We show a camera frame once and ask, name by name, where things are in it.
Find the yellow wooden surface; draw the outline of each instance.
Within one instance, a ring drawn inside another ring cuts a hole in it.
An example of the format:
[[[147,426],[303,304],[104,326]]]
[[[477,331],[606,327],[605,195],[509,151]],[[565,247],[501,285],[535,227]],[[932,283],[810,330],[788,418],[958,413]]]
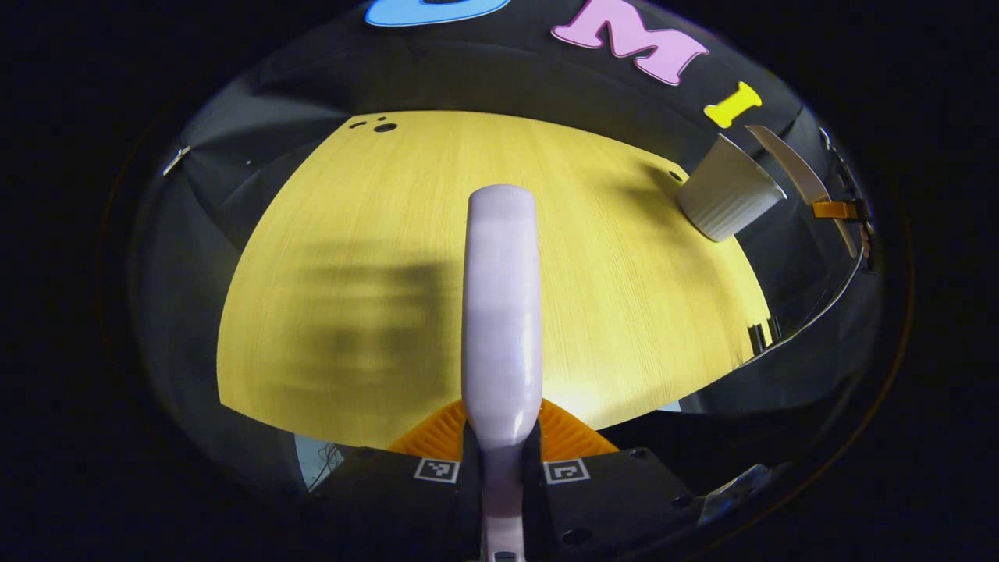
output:
[[[704,387],[752,356],[747,327],[769,314],[735,239],[711,242],[682,215],[670,171],[686,178],[529,119],[353,118],[250,238],[222,315],[222,403],[384,448],[459,398],[468,198],[495,183],[537,201],[545,398],[598,429]]]

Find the white paper cup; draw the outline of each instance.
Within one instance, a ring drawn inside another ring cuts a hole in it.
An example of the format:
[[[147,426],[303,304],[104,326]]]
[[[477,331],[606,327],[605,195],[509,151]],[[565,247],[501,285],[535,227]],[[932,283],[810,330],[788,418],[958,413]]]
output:
[[[687,219],[715,242],[727,240],[787,194],[722,135],[676,193]]]

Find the foam letter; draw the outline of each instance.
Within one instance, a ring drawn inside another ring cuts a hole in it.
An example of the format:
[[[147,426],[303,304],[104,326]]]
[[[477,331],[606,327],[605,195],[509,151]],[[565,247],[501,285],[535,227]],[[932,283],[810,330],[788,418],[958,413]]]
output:
[[[365,21],[380,27],[428,25],[467,20],[491,14],[509,0],[462,0],[450,4],[426,4],[423,0],[375,0]]]
[[[652,54],[636,57],[634,64],[671,86],[680,83],[680,72],[695,56],[708,52],[675,29],[647,31],[638,10],[623,0],[589,0],[571,23],[551,28],[551,34],[566,43],[596,49],[603,45],[596,34],[604,25],[609,29],[610,52],[617,58],[654,47]]]
[[[745,82],[739,82],[739,89],[718,105],[704,106],[704,115],[711,118],[722,129],[732,126],[732,121],[750,107],[760,107],[763,100]]]

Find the cable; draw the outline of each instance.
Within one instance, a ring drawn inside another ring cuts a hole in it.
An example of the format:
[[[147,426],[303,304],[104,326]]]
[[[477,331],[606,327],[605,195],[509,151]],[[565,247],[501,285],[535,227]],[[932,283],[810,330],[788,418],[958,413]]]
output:
[[[319,452],[320,458],[326,461],[326,463],[323,465],[323,468],[320,469],[319,474],[316,475],[316,480],[309,486],[307,490],[309,492],[312,492],[316,486],[319,486],[320,482],[324,480],[323,475],[328,470],[330,471],[330,474],[333,474],[333,469],[340,466],[340,463],[344,460],[343,455],[340,454],[340,449],[337,448],[336,443],[327,443],[322,449],[320,449]],[[333,464],[334,455],[340,456],[340,458],[337,459],[336,464]]]
[[[853,278],[857,275],[857,271],[860,269],[860,264],[863,263],[863,261],[864,261],[864,252],[863,252],[863,249],[860,249],[860,251],[857,252],[857,259],[853,263],[853,270],[850,271],[850,275],[843,281],[842,286],[839,288],[838,291],[836,291],[836,295],[834,297],[832,297],[832,299],[829,301],[829,303],[826,304],[825,307],[821,311],[819,311],[819,313],[816,314],[814,318],[812,318],[811,320],[809,320],[809,321],[805,322],[804,324],[802,324],[797,330],[794,330],[790,334],[787,334],[787,336],[784,337],[783,339],[781,339],[780,341],[772,344],[770,347],[768,347],[765,350],[763,350],[763,352],[760,353],[759,355],[756,355],[752,359],[750,359],[750,360],[746,361],[745,363],[739,365],[738,367],[736,367],[736,369],[741,369],[742,367],[745,367],[746,365],[749,365],[753,361],[756,361],[760,357],[763,357],[767,353],[770,353],[771,351],[774,351],[774,350],[780,348],[784,344],[790,342],[795,337],[797,337],[798,334],[800,334],[801,332],[804,332],[805,330],[807,330],[809,326],[811,326],[812,324],[814,324],[819,318],[821,318],[826,312],[828,312],[829,309],[831,309],[836,304],[836,302],[839,301],[839,297],[843,296],[843,293],[846,292],[846,288],[850,286],[850,283],[853,281]]]

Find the orange gripper base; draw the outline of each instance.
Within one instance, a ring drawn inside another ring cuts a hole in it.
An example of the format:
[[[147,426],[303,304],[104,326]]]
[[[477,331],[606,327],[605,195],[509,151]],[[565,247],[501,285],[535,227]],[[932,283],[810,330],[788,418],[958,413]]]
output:
[[[399,438],[390,451],[418,457],[462,460],[462,432],[468,414],[456,400]],[[572,414],[542,399],[537,413],[541,422],[541,460],[562,461],[613,453],[618,449]]]

